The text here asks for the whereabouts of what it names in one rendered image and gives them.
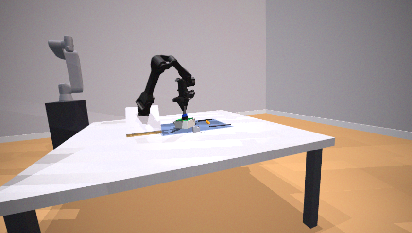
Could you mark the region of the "blue plug with grey cables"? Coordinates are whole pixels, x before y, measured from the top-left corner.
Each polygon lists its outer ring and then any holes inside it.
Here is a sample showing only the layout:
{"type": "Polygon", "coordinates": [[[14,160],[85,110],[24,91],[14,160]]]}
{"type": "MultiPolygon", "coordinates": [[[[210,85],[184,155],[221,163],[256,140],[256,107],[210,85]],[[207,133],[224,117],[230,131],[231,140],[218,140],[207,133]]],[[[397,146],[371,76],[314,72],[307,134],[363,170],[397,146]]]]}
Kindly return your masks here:
{"type": "Polygon", "coordinates": [[[188,116],[188,114],[186,114],[186,106],[184,106],[184,111],[183,111],[182,117],[186,117],[186,116],[188,116]]]}

